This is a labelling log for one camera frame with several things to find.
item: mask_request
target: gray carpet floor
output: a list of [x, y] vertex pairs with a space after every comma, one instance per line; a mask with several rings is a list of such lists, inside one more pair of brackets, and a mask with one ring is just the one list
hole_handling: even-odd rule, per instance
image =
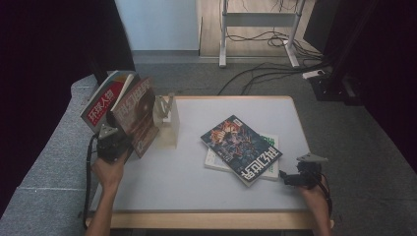
[[[144, 63], [137, 65], [137, 71], [153, 78], [156, 94], [216, 95], [235, 75], [255, 66], [229, 63], [219, 69], [215, 63]], [[236, 79], [222, 94], [240, 94], [250, 79], [250, 73]], [[85, 158], [92, 133], [80, 111], [94, 88], [93, 76], [73, 84], [67, 111], [0, 220], [0, 235], [84, 234]], [[417, 235], [417, 177], [363, 106], [316, 101], [300, 74], [253, 85], [249, 95], [294, 99], [311, 152], [329, 159], [324, 173], [333, 199], [334, 235]], [[185, 234], [150, 231], [149, 235], [174, 233]]]

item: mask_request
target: book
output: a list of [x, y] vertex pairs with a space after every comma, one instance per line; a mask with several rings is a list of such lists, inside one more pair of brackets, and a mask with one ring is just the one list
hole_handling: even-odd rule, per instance
[[82, 110], [82, 119], [95, 134], [100, 131], [103, 124], [109, 125], [109, 121], [107, 121], [109, 114], [107, 111], [112, 108], [114, 102], [119, 97], [126, 80], [131, 74], [136, 75], [138, 80], [140, 79], [138, 74], [134, 71], [115, 71], [111, 73], [91, 96], [89, 102]]
[[[260, 135], [264, 140], [267, 140], [271, 145], [273, 145], [276, 148], [279, 148], [278, 136], [262, 134], [262, 133], [260, 133]], [[218, 155], [216, 155], [215, 152], [212, 151], [210, 148], [208, 149], [208, 154], [206, 156], [205, 167], [214, 169], [214, 170], [227, 171], [227, 172], [232, 171], [230, 167], [226, 163], [224, 163], [224, 161]], [[278, 174], [279, 174], [278, 170], [279, 169], [278, 169], [278, 160], [277, 160], [260, 176], [260, 179], [277, 181]]]
[[141, 158], [158, 133], [153, 123], [155, 95], [150, 78], [131, 83], [121, 96], [111, 112]]
[[282, 153], [235, 115], [201, 136], [246, 186], [251, 186]]

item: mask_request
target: white book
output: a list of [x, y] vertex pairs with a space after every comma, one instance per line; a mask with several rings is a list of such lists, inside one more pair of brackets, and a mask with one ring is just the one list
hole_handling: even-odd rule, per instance
[[[269, 135], [269, 134], [263, 134], [260, 133], [260, 135], [263, 138], [266, 138], [267, 141], [269, 141], [270, 144], [272, 144], [274, 147], [278, 148], [278, 136], [277, 135]], [[223, 160], [215, 154], [214, 151], [212, 151], [210, 148], [208, 149], [208, 154], [206, 156], [205, 161], [205, 167], [214, 169], [214, 170], [221, 170], [221, 171], [227, 171], [232, 172], [229, 166], [227, 166], [226, 163], [223, 162]], [[269, 167], [268, 170], [266, 170], [261, 176], [261, 179], [267, 179], [267, 180], [278, 180], [278, 161], [274, 162], [272, 166]]]

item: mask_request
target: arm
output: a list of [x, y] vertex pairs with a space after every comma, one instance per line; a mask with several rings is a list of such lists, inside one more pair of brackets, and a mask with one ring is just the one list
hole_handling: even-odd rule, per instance
[[112, 164], [98, 158], [91, 167], [92, 172], [94, 172], [101, 184], [102, 193], [97, 211], [89, 224], [86, 235], [110, 235], [113, 202], [123, 177], [123, 167], [126, 158], [127, 152], [123, 153]]
[[297, 187], [306, 201], [307, 207], [313, 214], [316, 220], [317, 228], [314, 230], [317, 236], [331, 235], [330, 217], [328, 215], [328, 203], [326, 202], [325, 193], [319, 186], [309, 190], [305, 187]]

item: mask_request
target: dark blue comic book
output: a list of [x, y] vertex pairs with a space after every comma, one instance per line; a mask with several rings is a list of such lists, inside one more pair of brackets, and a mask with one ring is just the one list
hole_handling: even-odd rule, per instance
[[201, 138], [247, 186], [282, 156], [277, 148], [235, 115]]

